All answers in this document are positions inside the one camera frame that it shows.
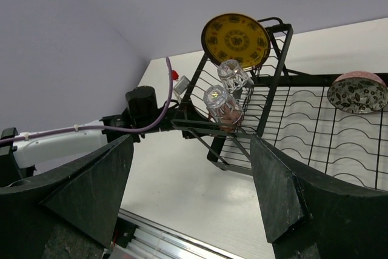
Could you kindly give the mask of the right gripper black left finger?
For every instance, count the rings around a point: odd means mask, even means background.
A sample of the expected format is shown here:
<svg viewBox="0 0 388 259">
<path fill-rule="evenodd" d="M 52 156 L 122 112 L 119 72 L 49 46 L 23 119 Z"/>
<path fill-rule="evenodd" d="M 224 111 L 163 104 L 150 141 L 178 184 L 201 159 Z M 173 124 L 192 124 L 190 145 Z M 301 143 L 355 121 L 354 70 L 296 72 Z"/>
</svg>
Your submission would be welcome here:
<svg viewBox="0 0 388 259">
<path fill-rule="evenodd" d="M 1 183 L 1 257 L 101 258 L 133 151 L 125 135 L 40 175 Z"/>
</svg>

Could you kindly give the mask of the floral patterned bowl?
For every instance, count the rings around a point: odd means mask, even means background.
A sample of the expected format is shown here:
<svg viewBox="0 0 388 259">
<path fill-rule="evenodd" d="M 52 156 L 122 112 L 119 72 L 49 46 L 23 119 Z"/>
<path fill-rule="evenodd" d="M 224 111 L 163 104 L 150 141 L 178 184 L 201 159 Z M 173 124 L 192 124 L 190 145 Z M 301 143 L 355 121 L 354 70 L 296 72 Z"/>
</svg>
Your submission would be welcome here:
<svg viewBox="0 0 388 259">
<path fill-rule="evenodd" d="M 378 75 L 365 71 L 344 73 L 327 90 L 335 108 L 352 114 L 367 114 L 387 106 L 387 85 Z"/>
</svg>

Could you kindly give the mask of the clear glass cup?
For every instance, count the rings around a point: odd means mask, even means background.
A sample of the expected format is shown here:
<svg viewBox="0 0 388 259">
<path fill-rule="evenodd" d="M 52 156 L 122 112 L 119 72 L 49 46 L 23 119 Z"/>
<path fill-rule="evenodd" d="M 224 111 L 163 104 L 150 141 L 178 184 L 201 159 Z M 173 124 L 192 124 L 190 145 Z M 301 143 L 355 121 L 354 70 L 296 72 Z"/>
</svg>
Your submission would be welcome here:
<svg viewBox="0 0 388 259">
<path fill-rule="evenodd" d="M 219 119 L 230 111 L 240 110 L 243 112 L 240 103 L 221 85 L 210 86 L 204 92 L 202 100 L 209 116 L 216 123 L 220 123 Z"/>
<path fill-rule="evenodd" d="M 237 60 L 229 59 L 222 62 L 217 68 L 217 73 L 224 88 L 230 93 L 253 86 L 253 80 Z"/>
</svg>

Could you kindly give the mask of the yellow patterned plate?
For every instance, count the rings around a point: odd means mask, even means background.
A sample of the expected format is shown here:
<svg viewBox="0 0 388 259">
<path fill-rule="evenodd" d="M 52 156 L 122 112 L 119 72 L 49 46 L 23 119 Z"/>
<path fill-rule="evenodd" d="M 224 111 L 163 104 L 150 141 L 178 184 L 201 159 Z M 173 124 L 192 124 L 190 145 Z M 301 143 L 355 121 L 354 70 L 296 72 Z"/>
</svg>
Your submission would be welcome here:
<svg viewBox="0 0 388 259">
<path fill-rule="evenodd" d="M 257 20 L 239 13 L 212 18 L 202 30 L 201 45 L 215 65 L 233 59 L 244 70 L 261 67 L 271 49 L 267 30 Z"/>
</svg>

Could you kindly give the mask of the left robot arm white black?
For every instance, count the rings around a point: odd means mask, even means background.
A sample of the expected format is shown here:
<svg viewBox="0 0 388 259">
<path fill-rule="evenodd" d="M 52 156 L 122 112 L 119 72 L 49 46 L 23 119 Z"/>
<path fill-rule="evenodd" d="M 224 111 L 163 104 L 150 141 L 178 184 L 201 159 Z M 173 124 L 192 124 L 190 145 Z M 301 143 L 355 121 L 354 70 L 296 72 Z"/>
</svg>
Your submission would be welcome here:
<svg viewBox="0 0 388 259">
<path fill-rule="evenodd" d="M 90 153 L 126 134 L 138 143 L 147 133 L 173 130 L 180 93 L 173 91 L 162 107 L 150 86 L 137 87 L 125 98 L 127 107 L 121 114 L 90 123 L 33 133 L 14 127 L 1 130 L 1 186 L 33 176 L 39 163 Z"/>
</svg>

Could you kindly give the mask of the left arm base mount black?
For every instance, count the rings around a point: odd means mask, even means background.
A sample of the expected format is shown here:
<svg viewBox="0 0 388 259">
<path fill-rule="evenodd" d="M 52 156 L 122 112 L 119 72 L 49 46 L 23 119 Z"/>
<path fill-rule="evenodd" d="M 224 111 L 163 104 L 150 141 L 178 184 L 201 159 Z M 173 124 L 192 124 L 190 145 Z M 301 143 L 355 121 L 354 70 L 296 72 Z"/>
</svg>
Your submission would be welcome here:
<svg viewBox="0 0 388 259">
<path fill-rule="evenodd" d="M 125 218 L 118 217 L 112 235 L 113 246 L 118 245 L 126 248 L 132 241 L 137 227 L 138 226 L 135 223 L 132 223 Z"/>
</svg>

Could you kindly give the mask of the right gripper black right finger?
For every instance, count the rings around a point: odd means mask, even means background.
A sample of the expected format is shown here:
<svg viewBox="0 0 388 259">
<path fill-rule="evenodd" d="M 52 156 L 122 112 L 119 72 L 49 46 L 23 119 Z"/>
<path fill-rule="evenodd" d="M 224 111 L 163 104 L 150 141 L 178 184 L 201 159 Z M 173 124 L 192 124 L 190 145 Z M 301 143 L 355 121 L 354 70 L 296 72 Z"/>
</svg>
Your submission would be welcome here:
<svg viewBox="0 0 388 259">
<path fill-rule="evenodd" d="M 250 140 L 252 175 L 276 258 L 386 258 L 387 193 L 326 175 Z"/>
</svg>

